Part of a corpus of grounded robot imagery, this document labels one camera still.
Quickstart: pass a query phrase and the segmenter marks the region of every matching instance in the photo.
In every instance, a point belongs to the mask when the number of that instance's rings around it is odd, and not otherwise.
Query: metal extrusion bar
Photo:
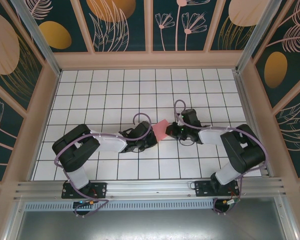
[[[194,181],[210,180],[129,180],[105,181],[108,183],[106,199],[122,200],[181,200],[198,199],[190,184]],[[65,201],[61,198],[63,181],[20,182],[14,194],[15,201]],[[278,177],[245,177],[242,181],[242,198],[262,198],[284,196],[283,183]]]
[[[95,210],[102,203],[95,203],[78,208],[77,211]],[[25,203],[25,212],[67,212],[73,211],[74,202],[71,201],[41,201]],[[110,201],[100,211],[142,211],[142,210],[184,210],[184,209],[212,209],[213,199],[183,199],[183,200],[133,200]]]
[[[36,150],[34,151],[36,154],[33,156],[31,166],[29,168],[30,171],[28,172],[28,174],[26,176],[27,180],[31,179],[31,176],[33,175],[33,171],[35,170],[36,159],[39,159],[40,145],[43,142],[43,138],[45,136],[46,126],[48,125],[49,116],[50,116],[50,113],[52,111],[52,107],[53,107],[53,104],[54,104],[54,99],[55,99],[55,96],[56,96],[56,93],[57,93],[57,90],[58,90],[58,84],[61,80],[61,76],[62,76],[61,74],[56,76],[57,79],[56,79],[54,87],[53,87],[53,93],[50,96],[49,107],[48,107],[48,110],[45,113],[45,121],[44,121],[44,124],[41,126],[41,131],[40,131],[40,134],[39,134],[39,137],[38,137],[38,140],[37,140],[37,144],[36,144],[36,148],[35,148]]]
[[[247,124],[250,126],[252,131],[255,133],[255,135],[261,140],[262,142],[262,136],[260,134],[258,124],[255,118],[255,115],[253,113],[253,109],[251,108],[251,103],[249,100],[249,97],[246,94],[245,84],[243,82],[243,79],[240,74],[237,73],[235,69],[232,70],[234,81],[236,88],[238,90],[238,94],[240,97],[240,101],[242,104],[242,109],[244,112],[244,116],[246,118]],[[261,175],[264,176],[273,176],[273,173],[271,171],[271,166],[268,163],[268,165],[262,169],[260,169]]]
[[[258,24],[255,26],[247,44],[244,47],[241,58],[239,59],[236,69],[241,73],[254,53],[258,43],[267,31],[275,13],[277,12],[282,0],[271,0],[266,6]]]
[[[26,2],[21,0],[11,0],[11,3],[13,4],[17,13],[19,14],[20,18],[22,19],[27,30],[31,33],[31,36],[40,48],[42,54],[44,55],[48,63],[51,65],[51,68],[53,69],[54,73],[59,76],[60,67],[57,63],[57,60],[55,59],[51,48],[49,47],[44,36],[42,35],[35,19],[29,12]]]

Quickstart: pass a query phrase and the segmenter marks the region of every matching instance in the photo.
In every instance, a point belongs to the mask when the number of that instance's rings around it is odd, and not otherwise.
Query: orange circle
[[[240,27],[254,26],[259,22],[269,0],[231,0],[230,21]]]
[[[288,62],[286,56],[279,51],[271,53],[264,67],[264,80],[269,88],[274,89],[282,83],[287,69]]]
[[[119,22],[120,18],[116,17],[116,15],[120,14],[120,9],[126,19],[136,9],[136,0],[86,0],[86,3],[94,15],[106,22]]]
[[[11,24],[0,15],[0,74],[11,74],[19,63],[18,35]]]

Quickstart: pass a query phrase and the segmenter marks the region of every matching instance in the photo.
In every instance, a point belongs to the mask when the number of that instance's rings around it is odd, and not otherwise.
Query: aluminum frame
[[[254,53],[258,43],[262,39],[263,35],[267,31],[275,13],[280,7],[282,0],[270,0],[258,22],[255,26],[248,42],[246,43],[243,53],[237,63],[236,69],[238,73],[241,73],[248,61],[250,60],[252,54]]]
[[[20,1],[20,0],[11,0],[11,3],[14,6],[14,8],[16,9],[20,18],[22,19],[27,30],[30,32],[34,41],[37,43],[37,46],[41,50],[45,59],[50,64],[54,73],[56,75],[60,75],[61,68],[59,67],[57,60],[54,56],[54,53],[52,52],[51,48],[49,47],[48,43],[46,42],[35,19],[32,17],[31,13],[29,12],[26,2]]]
[[[246,95],[244,82],[241,75],[235,70],[234,78],[237,85],[243,111],[247,117],[247,123],[260,136],[250,101]],[[242,194],[244,198],[269,198],[275,199],[276,207],[280,217],[284,234],[287,240],[300,240],[299,230],[294,221],[283,183],[279,177],[271,176],[271,167],[261,169],[263,177],[244,177],[242,181]],[[176,180],[109,180],[107,182],[107,199],[118,201],[118,203],[129,201],[164,201],[173,200],[198,200],[213,199],[215,197],[196,197],[194,189],[190,184],[194,181],[210,180],[200,179],[176,179]],[[64,181],[25,181],[19,182],[13,194],[14,208],[5,229],[3,240],[15,239],[21,226],[23,214],[29,203],[53,202],[65,203],[73,202],[72,199],[62,199],[61,192]]]

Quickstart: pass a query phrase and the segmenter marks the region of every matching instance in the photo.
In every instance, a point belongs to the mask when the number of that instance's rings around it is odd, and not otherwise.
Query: metal mounting plate
[[[231,181],[219,189],[218,193],[212,189],[210,181],[195,181],[194,182],[195,195],[197,197],[215,197],[215,196],[229,196],[231,192],[239,195],[239,188],[237,181]]]
[[[65,182],[62,186],[62,199],[82,199],[83,197],[78,194],[69,182]],[[107,193],[107,183],[106,182],[92,182],[89,193],[89,197],[104,199]]]
[[[27,202],[25,212],[66,212],[73,211],[77,202],[72,201],[40,201]],[[102,202],[78,208],[77,211],[97,209]],[[142,211],[142,210],[184,210],[212,209],[213,199],[178,199],[178,200],[113,200],[100,208],[100,211]]]

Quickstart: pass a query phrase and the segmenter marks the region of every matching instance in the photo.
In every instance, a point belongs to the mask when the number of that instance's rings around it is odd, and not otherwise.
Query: purple cable
[[[223,127],[223,126],[207,126],[207,127],[198,127],[198,126],[192,126],[190,124],[187,124],[183,121],[182,117],[180,117],[178,114],[177,114],[177,103],[178,102],[181,102],[183,103],[183,110],[186,109],[186,103],[181,100],[181,99],[178,99],[177,101],[175,101],[174,105],[173,105],[173,108],[174,108],[174,114],[175,114],[175,117],[176,119],[178,119],[183,125],[189,127],[189,128],[193,128],[193,129],[199,129],[199,130],[202,130],[202,129],[212,129],[212,130],[226,130],[226,131],[236,131],[238,133],[241,133],[243,135],[246,135],[248,138],[252,139],[256,144],[259,145],[259,147],[262,149],[263,153],[264,153],[264,156],[265,156],[265,161],[264,163],[261,165],[261,166],[258,166],[256,168],[251,168],[249,169],[248,171],[244,172],[243,174],[241,174],[240,176],[238,176],[236,179],[238,180],[239,178],[241,178],[243,175],[245,175],[246,173],[249,173],[251,171],[255,171],[255,170],[258,170],[258,169],[262,169],[263,167],[265,167],[268,162],[269,162],[269,156],[268,156],[268,152],[266,150],[266,148],[263,146],[263,144],[257,139],[255,138],[254,136],[252,136],[251,134],[245,132],[245,131],[242,131],[240,129],[237,129],[235,127]]]
[[[58,160],[59,160],[59,157],[61,156],[61,154],[63,154],[68,148],[70,148],[73,144],[81,141],[82,139],[85,139],[85,138],[88,138],[88,137],[94,137],[94,136],[98,136],[98,137],[113,137],[113,138],[117,138],[117,139],[121,139],[121,140],[128,140],[128,141],[137,141],[137,140],[140,140],[140,139],[143,139],[144,137],[146,137],[148,135],[148,133],[151,131],[151,128],[152,128],[152,122],[151,122],[151,119],[150,117],[145,114],[145,113],[137,113],[136,115],[134,115],[133,119],[132,119],[132,122],[133,124],[135,125],[135,119],[136,119],[136,116],[139,116],[139,115],[144,115],[148,118],[149,120],[149,128],[148,130],[146,131],[145,134],[143,134],[142,136],[140,137],[137,137],[137,138],[127,138],[127,137],[123,137],[123,136],[118,136],[116,134],[111,134],[111,133],[90,133],[90,134],[87,134],[87,135],[84,135],[84,136],[81,136],[81,137],[78,137],[77,139],[73,140],[72,142],[70,142],[67,146],[65,146],[55,157],[54,159],[54,164],[57,166],[57,167],[60,167],[60,168],[63,168],[62,165],[58,164]],[[73,189],[79,194],[81,195],[82,197],[86,198],[86,199],[89,199],[89,200],[92,200],[92,201],[100,201],[100,202],[105,202],[103,203],[102,205],[100,205],[97,209],[93,210],[93,211],[90,211],[89,213],[86,214],[86,216],[88,215],[92,215],[94,213],[96,213],[99,209],[101,209],[103,206],[105,206],[109,200],[108,199],[99,199],[99,198],[93,198],[93,197],[90,197],[88,195],[85,195],[83,194],[82,192],[80,192],[74,185],[74,183],[70,180],[67,172],[65,170],[63,170],[65,176],[67,177],[69,183],[71,184],[71,186],[73,187]],[[78,205],[75,209],[74,209],[74,213],[76,214],[76,216],[78,215],[77,214],[77,209],[83,205],[85,205],[86,203],[83,203],[83,204],[80,204]]]
[[[183,121],[182,117],[180,117],[177,113],[177,103],[178,102],[181,102],[183,104],[183,110],[184,111],[186,109],[186,103],[185,101],[181,100],[181,99],[178,99],[174,102],[174,105],[173,105],[173,108],[174,108],[174,114],[175,114],[175,117],[177,120],[179,120],[183,125],[189,127],[189,128],[193,128],[193,129],[198,129],[198,130],[202,130],[202,129],[212,129],[212,130],[226,130],[226,131],[236,131],[238,133],[241,133],[243,135],[246,135],[248,138],[252,139],[253,141],[255,141],[256,144],[259,145],[259,147],[262,149],[263,153],[264,153],[264,156],[265,156],[265,160],[264,160],[264,163],[261,165],[261,166],[258,166],[258,167],[255,167],[255,168],[251,168],[249,169],[248,171],[242,173],[241,175],[239,175],[236,180],[239,180],[240,179],[240,190],[239,190],[239,198],[241,197],[241,190],[242,190],[242,180],[243,180],[243,176],[246,174],[246,173],[249,173],[251,171],[255,171],[255,170],[258,170],[258,169],[262,169],[264,168],[268,162],[269,162],[269,155],[268,155],[268,152],[266,150],[266,148],[263,146],[263,144],[257,139],[255,138],[254,136],[252,136],[251,134],[249,134],[248,132],[245,132],[245,131],[242,131],[240,129],[237,129],[235,127],[222,127],[222,126],[207,126],[207,127],[198,127],[198,126],[192,126],[190,124],[187,124]],[[215,204],[216,204],[216,201],[218,200],[218,198],[215,198],[213,200],[213,211],[215,213],[221,213],[220,210],[216,209],[215,208]]]

